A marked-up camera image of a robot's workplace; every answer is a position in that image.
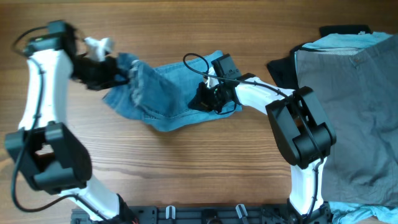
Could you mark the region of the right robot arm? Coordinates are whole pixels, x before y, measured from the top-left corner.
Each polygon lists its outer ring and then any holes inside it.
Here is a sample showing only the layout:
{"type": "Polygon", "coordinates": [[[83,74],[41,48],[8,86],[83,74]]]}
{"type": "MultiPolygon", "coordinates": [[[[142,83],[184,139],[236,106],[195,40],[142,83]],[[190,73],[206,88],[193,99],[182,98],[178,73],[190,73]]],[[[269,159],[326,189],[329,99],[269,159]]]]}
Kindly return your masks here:
{"type": "Polygon", "coordinates": [[[267,115],[277,148],[290,164],[292,190],[285,217],[290,223],[326,219],[329,209],[321,195],[322,174],[336,133],[314,91],[305,86],[285,89],[242,74],[230,55],[206,63],[205,78],[188,107],[222,115],[232,102],[267,115]]]}

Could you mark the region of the light blue denim jeans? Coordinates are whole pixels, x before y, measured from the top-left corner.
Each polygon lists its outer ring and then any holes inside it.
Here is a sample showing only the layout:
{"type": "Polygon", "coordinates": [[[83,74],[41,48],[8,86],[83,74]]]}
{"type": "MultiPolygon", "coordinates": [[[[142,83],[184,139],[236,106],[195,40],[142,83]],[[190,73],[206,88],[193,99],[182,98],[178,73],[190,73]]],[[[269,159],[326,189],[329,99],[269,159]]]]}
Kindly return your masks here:
{"type": "Polygon", "coordinates": [[[117,58],[121,75],[130,78],[125,85],[110,89],[103,101],[117,114],[141,120],[156,130],[169,132],[189,124],[227,118],[242,106],[229,102],[222,114],[191,110],[188,103],[196,95],[202,76],[183,62],[152,68],[138,56],[120,53],[117,58]]]}

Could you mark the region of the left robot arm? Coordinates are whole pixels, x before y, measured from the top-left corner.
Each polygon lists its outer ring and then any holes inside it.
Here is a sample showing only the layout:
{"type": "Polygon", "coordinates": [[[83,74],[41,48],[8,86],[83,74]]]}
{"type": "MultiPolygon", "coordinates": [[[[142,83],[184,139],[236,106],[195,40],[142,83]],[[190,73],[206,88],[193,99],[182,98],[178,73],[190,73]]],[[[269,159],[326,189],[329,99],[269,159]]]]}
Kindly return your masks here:
{"type": "Polygon", "coordinates": [[[122,197],[93,175],[88,150],[67,127],[70,80],[95,91],[128,83],[111,56],[113,41],[82,36],[65,21],[44,29],[46,34],[17,51],[27,60],[29,87],[18,130],[5,138],[13,176],[22,174],[31,189],[54,195],[57,202],[71,200],[92,223],[137,223],[122,197]]]}

